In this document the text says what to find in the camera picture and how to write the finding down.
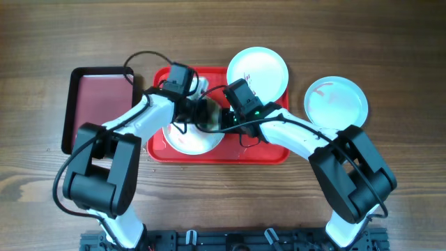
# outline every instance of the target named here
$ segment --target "red tray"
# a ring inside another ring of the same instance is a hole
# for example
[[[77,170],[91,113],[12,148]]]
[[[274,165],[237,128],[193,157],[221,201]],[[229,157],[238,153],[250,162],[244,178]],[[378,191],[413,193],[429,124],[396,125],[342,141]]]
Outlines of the red tray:
[[[226,67],[196,67],[194,68],[200,76],[209,81],[209,89],[227,84]],[[162,68],[155,74],[153,85],[157,85],[160,80],[168,77],[170,68]],[[222,107],[229,107],[229,103],[224,97],[222,90],[215,90],[210,93],[210,98],[217,101]],[[288,89],[284,95],[276,102],[288,109]],[[243,144],[250,145],[257,143],[257,139],[251,139],[243,135]],[[186,155],[179,153],[167,143],[162,130],[158,130],[147,142],[147,151],[152,159],[159,162],[181,162],[181,163],[204,163],[204,164],[258,164],[276,165],[283,163],[289,156],[290,151],[282,146],[266,144],[261,142],[251,148],[242,147],[239,144],[239,136],[226,134],[223,140],[212,150],[201,155]]]

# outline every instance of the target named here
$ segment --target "robotic arm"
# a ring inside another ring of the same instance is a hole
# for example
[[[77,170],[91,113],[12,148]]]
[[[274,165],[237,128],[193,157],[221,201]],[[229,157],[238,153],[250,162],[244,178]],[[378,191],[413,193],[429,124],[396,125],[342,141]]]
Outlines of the robotic arm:
[[[189,93],[191,85],[195,90],[192,95]],[[65,198],[73,200],[90,214],[105,219],[108,229],[102,227],[110,243],[124,249],[146,250],[146,227],[130,205],[136,191],[141,143],[178,117],[191,117],[191,111],[196,112],[191,107],[196,103],[187,97],[196,97],[195,93],[206,88],[206,81],[193,81],[192,69],[175,63],[163,88],[147,90],[141,102],[129,112],[103,126],[87,123],[78,130],[73,151],[149,105],[124,127],[108,133],[76,156],[63,184]],[[370,139],[353,125],[344,131],[320,128],[295,117],[275,103],[263,105],[243,79],[229,85],[224,93],[234,108],[242,133],[286,147],[310,162],[325,198],[333,207],[332,218],[325,230],[339,247],[350,245],[361,231],[365,217],[378,205],[360,175],[356,171],[346,173],[342,167],[345,157],[333,148],[333,144],[359,161],[362,172],[384,201],[396,188],[397,182]],[[201,115],[198,117],[204,121],[210,116],[206,111]],[[252,123],[261,119],[261,123]],[[332,143],[308,128],[325,135]],[[92,165],[92,158],[103,157],[113,159],[110,169]]]

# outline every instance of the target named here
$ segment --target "wooden table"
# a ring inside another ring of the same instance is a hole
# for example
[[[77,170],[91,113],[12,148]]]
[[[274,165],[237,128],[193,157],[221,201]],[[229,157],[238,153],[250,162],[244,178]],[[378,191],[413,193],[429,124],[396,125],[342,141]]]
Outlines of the wooden table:
[[[149,1],[0,7],[0,250],[76,250],[96,221],[52,201],[71,71],[156,50],[191,66],[227,66],[268,47],[291,75],[291,111],[320,77],[365,92],[364,129],[398,179],[387,199],[393,250],[446,245],[446,6],[443,1]],[[131,65],[151,82],[164,66]],[[136,210],[149,229],[322,227],[330,217],[308,162],[161,165],[141,155]]]

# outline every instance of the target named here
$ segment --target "black metal base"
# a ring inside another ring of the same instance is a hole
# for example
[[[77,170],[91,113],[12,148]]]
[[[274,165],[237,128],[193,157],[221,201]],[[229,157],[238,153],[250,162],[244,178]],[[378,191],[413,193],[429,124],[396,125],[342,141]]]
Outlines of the black metal base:
[[[219,231],[177,233],[176,231],[148,231],[152,251],[334,251],[337,248],[325,235],[324,228],[305,228],[293,231],[276,231],[279,241],[270,245],[264,231]],[[82,234],[80,251],[112,251],[105,233]],[[353,251],[389,251],[387,230],[367,228]]]

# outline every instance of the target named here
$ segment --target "wood grain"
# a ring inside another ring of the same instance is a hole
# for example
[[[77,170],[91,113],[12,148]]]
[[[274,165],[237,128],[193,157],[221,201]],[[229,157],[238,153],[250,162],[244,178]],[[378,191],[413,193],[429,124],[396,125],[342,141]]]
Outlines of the wood grain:
[[[389,229],[393,250],[445,249],[444,1],[19,2],[0,5],[0,250],[76,250],[81,233],[99,229],[51,199],[67,157],[60,144],[74,68],[121,65],[137,50],[227,66],[251,46],[283,56],[297,116],[320,77],[360,85],[371,110],[364,128],[399,183],[389,218],[373,224]],[[150,57],[132,64],[147,82],[162,66]],[[277,166],[141,156],[134,204],[149,229],[322,227],[331,214],[296,155]]]

